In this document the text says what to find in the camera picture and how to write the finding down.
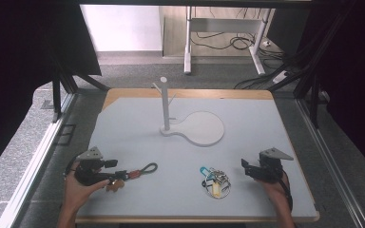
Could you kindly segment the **person's left hand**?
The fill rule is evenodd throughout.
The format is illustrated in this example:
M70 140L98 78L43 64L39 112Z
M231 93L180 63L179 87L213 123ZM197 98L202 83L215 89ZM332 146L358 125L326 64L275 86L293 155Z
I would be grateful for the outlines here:
M74 176L75 171L71 170L65 179L65 194L63 207L68 211L78 211L88 200L89 196L109 184L108 180L102 180L90 186L84 186Z

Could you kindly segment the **green cord keychain brown tag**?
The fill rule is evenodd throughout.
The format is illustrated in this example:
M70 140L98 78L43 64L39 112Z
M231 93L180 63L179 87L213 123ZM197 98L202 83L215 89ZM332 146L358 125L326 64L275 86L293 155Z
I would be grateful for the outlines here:
M155 162L152 162L142 169L137 169L137 170L133 170L130 172L127 171L128 180L116 180L113 183L111 183L109 181L109 185L106 187L106 191L107 192L109 192L109 191L117 192L120 188L123 188L125 186L126 181L135 180L142 175L151 174L151 173L155 172L157 169L158 169L158 164Z

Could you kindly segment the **black metal stand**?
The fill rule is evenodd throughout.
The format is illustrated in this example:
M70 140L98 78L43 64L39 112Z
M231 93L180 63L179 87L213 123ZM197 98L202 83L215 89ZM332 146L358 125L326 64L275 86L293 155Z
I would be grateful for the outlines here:
M323 55L327 52L330 43L333 41L338 29L345 21L350 9L350 5L341 5L338 9L336 9L332 16L326 20L325 24L313 38L312 42L296 55L296 58L300 58L301 60L304 60L306 57L309 58L307 63L299 72L288 76L276 85L271 85L267 88L268 91L274 92L289 85L295 80L299 80L293 94L296 99L303 99L308 92L311 92L309 120L315 128L318 128L317 108L319 78L317 75L317 67L320 65Z
M77 86L74 76L78 76L89 84L99 88L102 91L109 91L109 87L93 79L88 73L79 70L76 67L67 66L63 63L61 58L51 48L47 48L47 53L52 61L52 66L55 69L53 73L52 82L52 98L53 98L53 122L57 123L63 116L64 111L61 104L61 90L62 86L67 93L74 94L79 87Z

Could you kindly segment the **white power strip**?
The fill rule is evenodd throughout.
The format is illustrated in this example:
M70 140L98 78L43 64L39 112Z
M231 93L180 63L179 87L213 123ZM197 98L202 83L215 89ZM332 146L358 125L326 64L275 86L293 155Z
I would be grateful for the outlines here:
M284 80L287 76L289 75L289 73L286 70L283 70L278 76L276 76L273 79L273 83L277 84L279 82L281 82L282 80Z

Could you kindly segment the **white peg stand round base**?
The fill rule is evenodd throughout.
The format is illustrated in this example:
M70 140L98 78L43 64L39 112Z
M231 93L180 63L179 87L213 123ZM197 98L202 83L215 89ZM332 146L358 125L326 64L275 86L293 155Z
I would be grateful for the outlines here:
M201 147L212 146L224 136L224 124L219 116L209 111L192 112L183 119L170 117L169 106L175 95L168 96L168 81L160 78L160 84L154 87L160 93L163 107L163 126L160 132L165 137L181 136L188 142Z

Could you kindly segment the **black curtain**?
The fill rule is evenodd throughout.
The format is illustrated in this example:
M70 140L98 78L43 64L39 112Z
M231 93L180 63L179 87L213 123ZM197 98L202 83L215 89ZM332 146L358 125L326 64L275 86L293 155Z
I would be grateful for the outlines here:
M365 157L365 0L351 0L345 20L317 65L327 109Z
M0 156L57 73L101 73L80 2L0 0Z

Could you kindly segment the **white metal desk frame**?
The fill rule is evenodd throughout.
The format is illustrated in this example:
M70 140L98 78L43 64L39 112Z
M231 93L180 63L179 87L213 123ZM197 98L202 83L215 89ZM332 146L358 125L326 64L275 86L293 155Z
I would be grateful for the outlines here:
M192 32L225 32L254 33L255 44L248 48L258 75L264 75L265 70L259 59L259 46L268 25L271 9L266 9L261 19L220 19L192 17L192 8L186 8L186 38L183 59L183 71L191 73L191 33Z

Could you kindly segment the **aluminium frame rail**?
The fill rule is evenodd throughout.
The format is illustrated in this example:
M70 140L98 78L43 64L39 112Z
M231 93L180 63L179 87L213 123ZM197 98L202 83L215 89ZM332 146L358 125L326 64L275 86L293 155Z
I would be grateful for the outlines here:
M327 142L323 138L320 130L312 123L309 117L310 111L308 110L306 103L302 100L296 99L296 104L317 146L318 152L333 179L336 189L340 194L353 223L355 224L355 228L365 228L365 215L348 182L344 179L344 176L340 171Z
M63 112L61 117L55 122L48 125L48 129L45 132L43 139L40 141L37 149L25 170L24 175L19 181L14 193L12 194L3 214L0 218L0 228L11 228L17 220L22 207L25 204L25 200L28 197L29 190L31 189L40 168L42 167L50 148L53 145L54 139L58 134L61 126L64 123L69 107L75 100L74 94L68 94L65 99L60 102L60 110Z

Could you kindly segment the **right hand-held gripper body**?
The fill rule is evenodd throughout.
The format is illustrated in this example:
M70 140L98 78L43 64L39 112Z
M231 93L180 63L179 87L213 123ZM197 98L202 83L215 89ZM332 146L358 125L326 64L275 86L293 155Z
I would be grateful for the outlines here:
M293 157L275 147L260 151L260 168L257 174L257 179L270 183L279 181L283 176L283 166L281 161L292 161L293 159Z

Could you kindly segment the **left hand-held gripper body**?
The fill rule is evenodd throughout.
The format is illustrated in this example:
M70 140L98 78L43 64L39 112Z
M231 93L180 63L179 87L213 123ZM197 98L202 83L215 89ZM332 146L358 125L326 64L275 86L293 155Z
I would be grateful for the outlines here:
M90 186L109 179L108 174L100 173L105 162L103 161L103 155L97 146L93 146L87 151L77 155L75 160L79 165L75 170L74 177L82 185Z

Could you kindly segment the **person's right hand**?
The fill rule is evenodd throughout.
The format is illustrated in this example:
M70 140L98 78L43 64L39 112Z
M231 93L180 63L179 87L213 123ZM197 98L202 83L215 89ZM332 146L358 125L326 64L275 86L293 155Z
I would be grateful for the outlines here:
M290 184L286 174L283 174L282 178L276 183L265 182L262 180L257 180L257 182L261 184L268 198L277 208L286 209L290 207Z

